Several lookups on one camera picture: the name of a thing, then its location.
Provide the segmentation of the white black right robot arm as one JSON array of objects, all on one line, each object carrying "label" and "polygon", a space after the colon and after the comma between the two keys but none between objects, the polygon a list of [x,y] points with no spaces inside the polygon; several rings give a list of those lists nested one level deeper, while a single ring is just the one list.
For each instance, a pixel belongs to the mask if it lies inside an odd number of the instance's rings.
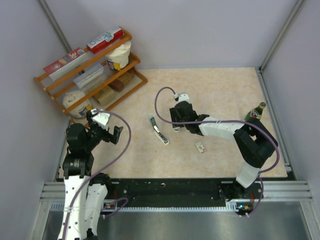
[{"label": "white black right robot arm", "polygon": [[247,121],[220,120],[208,114],[197,114],[191,103],[181,101],[169,109],[174,129],[185,127],[191,134],[235,141],[244,164],[235,178],[233,192],[245,198],[265,164],[278,149],[277,140],[256,118]]}]

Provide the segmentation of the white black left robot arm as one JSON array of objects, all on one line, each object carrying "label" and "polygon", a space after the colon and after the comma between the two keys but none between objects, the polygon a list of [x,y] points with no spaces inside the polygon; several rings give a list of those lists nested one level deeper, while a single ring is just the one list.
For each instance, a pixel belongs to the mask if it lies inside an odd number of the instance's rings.
[{"label": "white black left robot arm", "polygon": [[64,208],[59,240],[96,240],[104,200],[114,191],[108,174],[93,173],[92,151],[100,142],[116,145],[122,127],[108,126],[111,112],[92,109],[86,114],[88,126],[73,123],[66,129],[64,158]]}]

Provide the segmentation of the light blue stapler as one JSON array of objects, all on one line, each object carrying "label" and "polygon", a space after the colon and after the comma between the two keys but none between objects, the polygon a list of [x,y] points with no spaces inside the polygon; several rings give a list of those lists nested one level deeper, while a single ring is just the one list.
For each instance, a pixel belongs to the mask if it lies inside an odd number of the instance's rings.
[{"label": "light blue stapler", "polygon": [[158,137],[158,139],[164,144],[164,145],[168,145],[169,144],[169,140],[163,135],[163,133],[160,131],[157,123],[156,123],[156,119],[154,116],[150,116],[149,118],[149,122],[150,125],[152,127],[152,130],[154,132],[154,134]]}]

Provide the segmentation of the white staple box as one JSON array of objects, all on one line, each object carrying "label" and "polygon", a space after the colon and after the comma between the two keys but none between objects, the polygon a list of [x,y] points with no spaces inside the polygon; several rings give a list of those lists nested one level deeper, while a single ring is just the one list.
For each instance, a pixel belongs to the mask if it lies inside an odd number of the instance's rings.
[{"label": "white staple box", "polygon": [[180,131],[180,128],[179,128],[179,127],[175,127],[173,130],[174,130],[176,133],[178,133],[178,132]]}]

